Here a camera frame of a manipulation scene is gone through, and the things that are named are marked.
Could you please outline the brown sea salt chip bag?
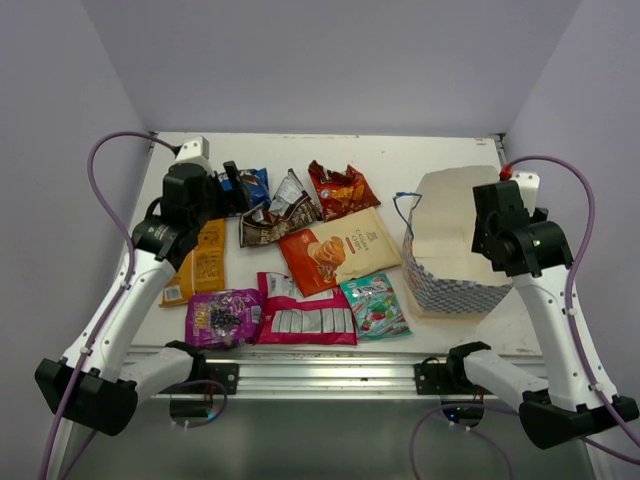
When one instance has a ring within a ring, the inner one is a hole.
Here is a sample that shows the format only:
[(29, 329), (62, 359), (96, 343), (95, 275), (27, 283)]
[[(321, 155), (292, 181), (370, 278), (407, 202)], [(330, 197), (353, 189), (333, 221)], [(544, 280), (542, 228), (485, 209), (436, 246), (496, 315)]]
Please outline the brown sea salt chip bag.
[(262, 202), (240, 217), (239, 245), (268, 245), (321, 219), (320, 206), (289, 169), (270, 204)]

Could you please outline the blue checkered paper bag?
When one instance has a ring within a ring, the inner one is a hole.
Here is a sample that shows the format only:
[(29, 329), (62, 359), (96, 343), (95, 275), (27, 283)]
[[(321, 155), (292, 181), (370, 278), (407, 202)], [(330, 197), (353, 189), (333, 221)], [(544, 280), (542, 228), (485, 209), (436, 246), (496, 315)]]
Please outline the blue checkered paper bag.
[(492, 166), (425, 174), (393, 204), (406, 230), (402, 275), (411, 313), (422, 319), (481, 320), (506, 297), (512, 283), (471, 251), (476, 210), (473, 188), (498, 180)]

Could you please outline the orange cream cassava chips bag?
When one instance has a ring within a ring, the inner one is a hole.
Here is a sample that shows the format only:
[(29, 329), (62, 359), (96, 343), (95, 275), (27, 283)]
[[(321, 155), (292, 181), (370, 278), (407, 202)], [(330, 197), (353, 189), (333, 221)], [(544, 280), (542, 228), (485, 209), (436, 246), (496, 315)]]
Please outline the orange cream cassava chips bag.
[(400, 253), (373, 207), (302, 229), (281, 238), (278, 245), (305, 297), (401, 263)]

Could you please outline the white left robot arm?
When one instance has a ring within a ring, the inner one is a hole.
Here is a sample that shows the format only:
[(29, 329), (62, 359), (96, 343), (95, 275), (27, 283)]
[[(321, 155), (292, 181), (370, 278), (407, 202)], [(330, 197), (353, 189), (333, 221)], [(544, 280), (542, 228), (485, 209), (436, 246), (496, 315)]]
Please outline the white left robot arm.
[(172, 341), (134, 365), (125, 358), (144, 318), (211, 220), (250, 207), (236, 164), (223, 165), (224, 190), (216, 172), (177, 162), (165, 174), (162, 194), (131, 233), (120, 273), (77, 340), (58, 360), (44, 359), (35, 380), (56, 419), (67, 419), (115, 436), (137, 407), (169, 388), (193, 393), (212, 378), (202, 349)]

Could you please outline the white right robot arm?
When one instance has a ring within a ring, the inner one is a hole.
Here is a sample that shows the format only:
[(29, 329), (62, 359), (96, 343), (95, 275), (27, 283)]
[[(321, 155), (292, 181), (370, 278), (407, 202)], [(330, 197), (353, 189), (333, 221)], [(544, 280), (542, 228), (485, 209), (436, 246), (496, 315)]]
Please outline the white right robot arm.
[(451, 389), (482, 387), (519, 416), (540, 449), (638, 419), (636, 401), (619, 394), (603, 368), (568, 285), (573, 257), (561, 227), (543, 210), (528, 211), (514, 180), (476, 186), (472, 251), (512, 279), (522, 298), (546, 368), (536, 377), (502, 359), (487, 344), (450, 350), (445, 379)]

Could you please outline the blue Doritos chip bag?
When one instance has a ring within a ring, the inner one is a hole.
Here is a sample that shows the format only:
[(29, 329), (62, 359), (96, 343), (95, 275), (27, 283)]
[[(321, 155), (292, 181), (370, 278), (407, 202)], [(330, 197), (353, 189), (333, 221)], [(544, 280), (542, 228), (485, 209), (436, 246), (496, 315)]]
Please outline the blue Doritos chip bag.
[[(261, 169), (240, 169), (239, 177), (242, 180), (243, 184), (246, 186), (246, 189), (249, 194), (250, 207), (254, 208), (257, 205), (265, 202), (267, 205), (271, 204), (271, 197), (269, 194), (269, 179), (268, 179), (268, 171), (266, 168)], [(233, 186), (231, 181), (228, 178), (226, 172), (219, 173), (217, 175), (218, 181), (221, 184), (221, 187), (224, 192), (232, 192)], [(228, 216), (237, 216), (238, 210), (234, 208), (230, 210)]]

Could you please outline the red torn chip bag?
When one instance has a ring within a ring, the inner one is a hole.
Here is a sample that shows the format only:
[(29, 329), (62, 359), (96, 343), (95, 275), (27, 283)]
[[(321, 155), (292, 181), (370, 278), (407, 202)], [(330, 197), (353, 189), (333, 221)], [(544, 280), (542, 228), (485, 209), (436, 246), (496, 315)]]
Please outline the red torn chip bag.
[(365, 176), (352, 165), (347, 165), (344, 172), (339, 172), (313, 160), (308, 173), (325, 222), (381, 204)]

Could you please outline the purple grape candy bag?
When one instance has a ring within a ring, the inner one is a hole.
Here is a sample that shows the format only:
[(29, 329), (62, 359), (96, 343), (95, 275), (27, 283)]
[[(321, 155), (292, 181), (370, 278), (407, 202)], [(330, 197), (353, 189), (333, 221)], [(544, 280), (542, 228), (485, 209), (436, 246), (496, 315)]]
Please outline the purple grape candy bag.
[(263, 295), (256, 289), (232, 289), (194, 295), (188, 303), (184, 339), (209, 349), (253, 344), (262, 320)]

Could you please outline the pink snack bag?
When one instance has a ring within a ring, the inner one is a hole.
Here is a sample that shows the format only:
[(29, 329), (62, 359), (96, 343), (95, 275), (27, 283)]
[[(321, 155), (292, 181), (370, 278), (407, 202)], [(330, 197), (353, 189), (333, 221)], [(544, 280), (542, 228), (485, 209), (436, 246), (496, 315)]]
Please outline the pink snack bag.
[(264, 297), (257, 344), (357, 344), (350, 305), (339, 287), (304, 297), (284, 274), (259, 272)]

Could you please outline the teal Fox's candy bag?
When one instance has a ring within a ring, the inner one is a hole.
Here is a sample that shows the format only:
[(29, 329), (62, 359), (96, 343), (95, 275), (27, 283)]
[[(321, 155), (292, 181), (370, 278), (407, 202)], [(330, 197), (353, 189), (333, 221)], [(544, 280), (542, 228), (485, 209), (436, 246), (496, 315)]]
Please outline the teal Fox's candy bag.
[(359, 340), (383, 340), (411, 334), (391, 281), (376, 273), (342, 282)]

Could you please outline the orange yellow snack packet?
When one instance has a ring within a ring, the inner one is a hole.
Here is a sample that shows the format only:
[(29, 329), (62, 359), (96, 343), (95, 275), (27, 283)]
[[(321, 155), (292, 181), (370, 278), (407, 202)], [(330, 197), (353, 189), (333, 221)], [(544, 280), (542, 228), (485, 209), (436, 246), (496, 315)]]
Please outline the orange yellow snack packet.
[(164, 287), (161, 308), (185, 305), (194, 295), (225, 289), (225, 241), (226, 221), (209, 221), (200, 231), (196, 247)]

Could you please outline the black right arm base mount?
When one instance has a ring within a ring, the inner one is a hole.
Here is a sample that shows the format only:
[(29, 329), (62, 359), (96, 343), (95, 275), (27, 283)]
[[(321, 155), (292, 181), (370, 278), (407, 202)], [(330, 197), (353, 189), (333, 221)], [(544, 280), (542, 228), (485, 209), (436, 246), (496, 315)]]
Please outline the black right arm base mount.
[(475, 395), (481, 388), (466, 380), (457, 380), (445, 361), (428, 357), (413, 365), (414, 385), (418, 395)]

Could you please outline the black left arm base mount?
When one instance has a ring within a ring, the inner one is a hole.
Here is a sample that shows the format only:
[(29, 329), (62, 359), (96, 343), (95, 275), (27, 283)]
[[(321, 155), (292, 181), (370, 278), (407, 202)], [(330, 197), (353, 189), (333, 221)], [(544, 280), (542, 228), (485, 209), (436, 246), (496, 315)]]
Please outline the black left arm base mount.
[(220, 383), (228, 395), (237, 393), (240, 378), (240, 367), (237, 363), (215, 360), (210, 351), (177, 340), (167, 343), (166, 347), (180, 350), (191, 357), (191, 367), (186, 382), (213, 380)]

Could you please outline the aluminium table frame rail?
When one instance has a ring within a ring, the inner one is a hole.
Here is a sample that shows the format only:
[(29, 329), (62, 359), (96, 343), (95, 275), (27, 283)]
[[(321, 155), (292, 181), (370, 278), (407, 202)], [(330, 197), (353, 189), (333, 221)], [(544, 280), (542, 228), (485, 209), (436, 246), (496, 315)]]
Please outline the aluminium table frame rail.
[[(288, 171), (308, 180), (317, 161), (331, 169), (352, 165), (380, 199), (379, 214), (395, 242), (404, 237), (401, 214), (406, 193), (428, 172), (449, 167), (499, 167), (502, 151), (490, 137), (436, 138), (312, 134), (223, 134), (207, 137), (214, 166), (232, 160), (241, 167), (264, 167), (277, 186)], [(362, 342), (355, 347), (255, 345), (215, 352), (213, 362), (239, 368), (237, 393), (243, 398), (372, 398), (415, 395), (414, 365), (443, 358), (456, 345), (482, 341), (507, 360), (544, 375), (531, 321), (516, 293), (484, 319), (410, 317), (411, 332), (399, 339)]]

